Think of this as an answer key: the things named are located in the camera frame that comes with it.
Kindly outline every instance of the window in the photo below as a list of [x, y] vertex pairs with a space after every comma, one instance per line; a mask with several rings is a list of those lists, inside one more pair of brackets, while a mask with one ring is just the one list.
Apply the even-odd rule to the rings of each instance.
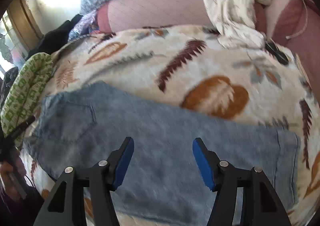
[[14, 66], [19, 69], [25, 63], [24, 58], [28, 52], [19, 41], [8, 13], [5, 12], [0, 19], [0, 78]]

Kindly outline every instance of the blue denim fabric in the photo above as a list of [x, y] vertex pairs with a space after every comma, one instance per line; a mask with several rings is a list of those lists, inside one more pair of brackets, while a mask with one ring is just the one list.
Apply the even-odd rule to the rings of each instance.
[[112, 193], [117, 211], [171, 225], [206, 225], [215, 194], [193, 157], [196, 137], [235, 167], [262, 167], [285, 208], [295, 202], [300, 141], [294, 133], [143, 100], [103, 82], [46, 97], [25, 148], [58, 178], [67, 166], [88, 168], [106, 159], [126, 136], [134, 139], [135, 150], [122, 186]]

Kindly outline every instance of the white cord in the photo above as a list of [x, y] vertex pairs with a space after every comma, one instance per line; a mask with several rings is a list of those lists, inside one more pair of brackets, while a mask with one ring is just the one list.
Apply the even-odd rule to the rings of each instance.
[[301, 35], [301, 34], [306, 30], [306, 28], [307, 28], [307, 25], [308, 25], [308, 9], [307, 9], [307, 6], [306, 6], [305, 1], [302, 0], [302, 2], [303, 2], [303, 4], [304, 4], [304, 8], [306, 9], [306, 22], [305, 22], [305, 24], [304, 24], [304, 27], [303, 27], [300, 31], [298, 31], [297, 33], [294, 33], [294, 34], [292, 34], [292, 35], [286, 36], [285, 38], [286, 38], [287, 40], [290, 40], [291, 38], [298, 37], [298, 36]]

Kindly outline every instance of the human hand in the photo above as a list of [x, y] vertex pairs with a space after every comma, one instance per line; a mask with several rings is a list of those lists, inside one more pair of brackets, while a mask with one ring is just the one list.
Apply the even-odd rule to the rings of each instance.
[[[20, 175], [24, 177], [26, 175], [26, 170], [20, 157], [17, 157], [16, 159], [16, 167]], [[0, 163], [0, 178], [4, 191], [13, 201], [19, 202], [21, 196], [9, 177], [9, 173], [12, 172], [13, 167], [8, 162], [4, 161]]]

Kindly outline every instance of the plastic bag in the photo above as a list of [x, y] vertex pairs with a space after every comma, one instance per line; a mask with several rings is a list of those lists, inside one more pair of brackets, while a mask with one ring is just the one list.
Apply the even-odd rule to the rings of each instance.
[[68, 42], [80, 37], [81, 35], [88, 34], [91, 31], [97, 30], [98, 25], [96, 24], [97, 10], [94, 10], [84, 15], [81, 20], [73, 27], [69, 32]]

